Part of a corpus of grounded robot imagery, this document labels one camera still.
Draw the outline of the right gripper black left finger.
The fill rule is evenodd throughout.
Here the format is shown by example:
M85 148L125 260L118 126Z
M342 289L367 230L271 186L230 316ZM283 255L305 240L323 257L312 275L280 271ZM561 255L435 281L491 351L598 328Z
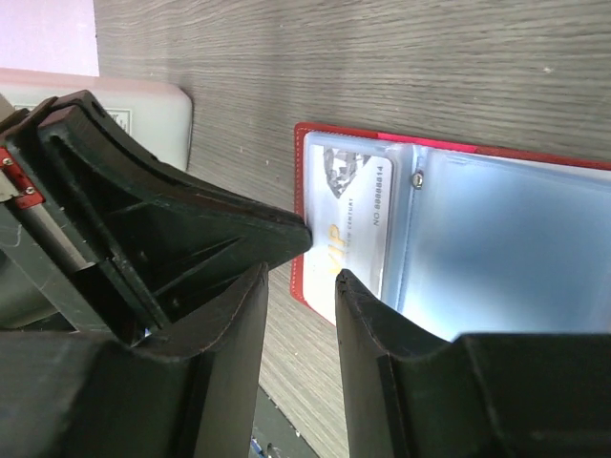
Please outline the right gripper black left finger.
M5 457L244 457L268 268L130 347L98 334L1 336Z

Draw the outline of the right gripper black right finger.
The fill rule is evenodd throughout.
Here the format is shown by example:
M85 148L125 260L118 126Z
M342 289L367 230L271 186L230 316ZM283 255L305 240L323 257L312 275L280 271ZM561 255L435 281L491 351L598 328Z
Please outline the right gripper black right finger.
M353 457L606 457L606 334L465 334L446 342L348 270L335 282Z

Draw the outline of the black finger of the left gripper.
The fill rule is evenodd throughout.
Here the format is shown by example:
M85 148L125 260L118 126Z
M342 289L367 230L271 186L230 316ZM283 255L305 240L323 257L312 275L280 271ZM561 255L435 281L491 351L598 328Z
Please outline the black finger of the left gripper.
M311 243L300 216L158 160L90 92L4 117L8 330L135 344Z

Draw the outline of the red leather card holder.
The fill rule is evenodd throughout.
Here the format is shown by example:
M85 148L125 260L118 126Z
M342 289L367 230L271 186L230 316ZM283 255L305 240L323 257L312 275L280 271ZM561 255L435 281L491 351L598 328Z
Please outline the red leather card holder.
M294 206L305 221L314 143L393 164L382 287L370 292L396 312L447 341L609 331L608 161L300 122ZM290 291L311 308L304 255Z

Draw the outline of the white plastic bottle black cap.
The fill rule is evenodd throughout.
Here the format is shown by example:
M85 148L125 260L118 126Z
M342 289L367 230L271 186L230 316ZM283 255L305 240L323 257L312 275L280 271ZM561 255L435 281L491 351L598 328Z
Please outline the white plastic bottle black cap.
M160 161L188 167L193 103L179 87L155 81L3 68L1 95L17 109L87 90L127 134Z

